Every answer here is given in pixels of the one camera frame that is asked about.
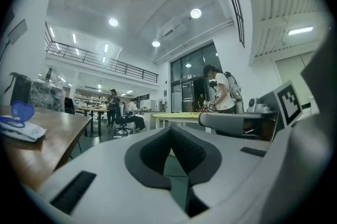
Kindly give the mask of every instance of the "plastic package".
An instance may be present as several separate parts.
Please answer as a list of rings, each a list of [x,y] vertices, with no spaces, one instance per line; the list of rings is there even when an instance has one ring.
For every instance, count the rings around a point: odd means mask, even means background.
[[[29,103],[33,107],[64,112],[64,100],[65,91],[61,85],[40,79],[32,82]]]

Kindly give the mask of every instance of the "black pants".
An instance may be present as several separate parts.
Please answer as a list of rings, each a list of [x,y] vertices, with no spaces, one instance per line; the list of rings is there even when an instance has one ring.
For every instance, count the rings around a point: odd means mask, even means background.
[[[110,110],[107,112],[107,125],[111,125],[113,126],[114,125],[114,122],[115,122],[115,114],[116,114],[116,111],[115,110]]]
[[[128,118],[128,122],[134,122],[136,125],[136,129],[139,128],[139,130],[142,130],[145,128],[145,123],[144,123],[144,119],[139,117],[139,116],[132,116]]]
[[[227,110],[221,110],[219,113],[235,113],[235,105]]]

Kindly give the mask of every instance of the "floor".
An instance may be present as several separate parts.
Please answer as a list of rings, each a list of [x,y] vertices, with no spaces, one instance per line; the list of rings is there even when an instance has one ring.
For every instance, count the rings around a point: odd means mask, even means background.
[[[80,145],[82,152],[85,152],[86,150],[90,149],[91,147],[98,145],[102,142],[111,141],[115,139],[122,139],[122,138],[113,138],[112,134],[108,132],[108,128],[106,128],[106,122],[102,122],[101,125],[101,132],[102,135],[100,137],[86,137],[82,135],[80,137]],[[190,127],[193,128],[199,128],[201,126],[197,124],[190,124]],[[90,125],[87,128],[88,134],[90,134]],[[94,132],[98,132],[98,122],[94,122]],[[72,157],[76,158],[81,154],[80,148],[78,144],[76,144],[76,147],[74,148],[72,152]],[[170,178],[172,188],[171,188],[171,195],[172,198],[178,203],[178,205],[185,210],[185,204],[186,204],[186,198],[187,198],[187,185],[188,185],[188,177],[182,167],[180,166],[177,159],[171,155],[167,157],[165,169],[164,169],[164,175]]]

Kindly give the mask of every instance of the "blue heart-shaped object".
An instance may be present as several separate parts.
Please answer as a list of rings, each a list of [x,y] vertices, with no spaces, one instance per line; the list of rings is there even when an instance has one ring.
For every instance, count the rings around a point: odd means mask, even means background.
[[[28,121],[34,115],[34,107],[21,101],[12,104],[12,117],[19,117],[22,122]]]

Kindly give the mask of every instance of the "glass door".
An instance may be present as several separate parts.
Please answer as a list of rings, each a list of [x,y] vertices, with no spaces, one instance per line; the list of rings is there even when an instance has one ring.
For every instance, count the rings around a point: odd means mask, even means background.
[[[194,112],[193,81],[182,83],[183,112]]]

